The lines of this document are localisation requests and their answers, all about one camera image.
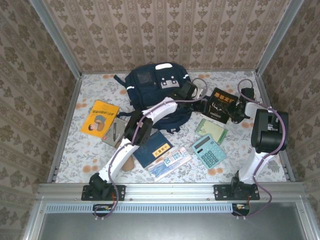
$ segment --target navy backpack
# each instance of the navy backpack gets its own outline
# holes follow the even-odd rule
[[[124,86],[135,110],[146,110],[160,103],[169,93],[181,88],[190,77],[181,65],[163,62],[140,66],[132,70],[122,81],[117,75],[114,79]],[[191,117],[192,111],[182,107],[167,115],[153,125],[154,129],[179,132],[180,126]],[[118,117],[131,116],[132,112],[120,112]]]

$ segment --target blue calculator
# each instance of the blue calculator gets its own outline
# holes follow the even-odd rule
[[[226,158],[226,154],[213,140],[210,134],[207,134],[198,140],[192,145],[192,148],[208,169],[214,168]]]

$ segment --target metal corner post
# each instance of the metal corner post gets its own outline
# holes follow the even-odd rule
[[[71,125],[71,122],[72,122],[72,117],[74,115],[74,111],[75,111],[75,108],[76,108],[78,96],[79,96],[79,93],[80,93],[81,84],[82,84],[82,80],[81,79],[77,80],[76,83],[75,83],[73,94],[72,94],[71,101],[70,101],[70,105],[69,105],[68,111],[67,111],[66,116],[65,116],[65,120],[64,120],[62,132],[61,132],[61,135],[60,135],[60,139],[59,139],[59,142],[58,142],[58,145],[56,147],[55,154],[54,154],[54,157],[53,157],[53,161],[52,161],[52,165],[51,165],[51,169],[50,169],[50,173],[49,173],[49,176],[48,176],[47,183],[51,183],[53,181],[55,172],[59,168],[59,165],[60,165],[60,162],[61,162],[61,158],[62,158],[62,155],[64,153],[64,149],[65,149],[65,145],[66,145],[66,141],[67,141],[70,125]]]
[[[45,3],[42,0],[30,0],[32,6],[34,7],[36,13],[39,15],[41,21],[43,22],[46,30],[52,37],[55,45],[59,49],[61,55],[63,56],[66,64],[69,66],[71,72],[73,73],[76,80],[81,77],[81,68],[79,67],[77,61],[73,57],[72,52],[68,48],[63,35],[57,28],[53,18],[51,17]]]
[[[261,76],[265,71],[268,63],[275,54],[279,44],[281,43],[303,2],[304,0],[291,0],[289,2],[288,7],[286,8],[278,26],[273,33],[273,36],[271,37],[258,65],[256,66],[258,75]]]

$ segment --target pen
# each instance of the pen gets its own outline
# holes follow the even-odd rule
[[[113,123],[113,141],[116,141],[117,123]]]

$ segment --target green notepad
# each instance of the green notepad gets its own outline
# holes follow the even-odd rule
[[[195,132],[200,136],[210,134],[213,140],[220,145],[224,140],[228,130],[206,119],[202,119]]]

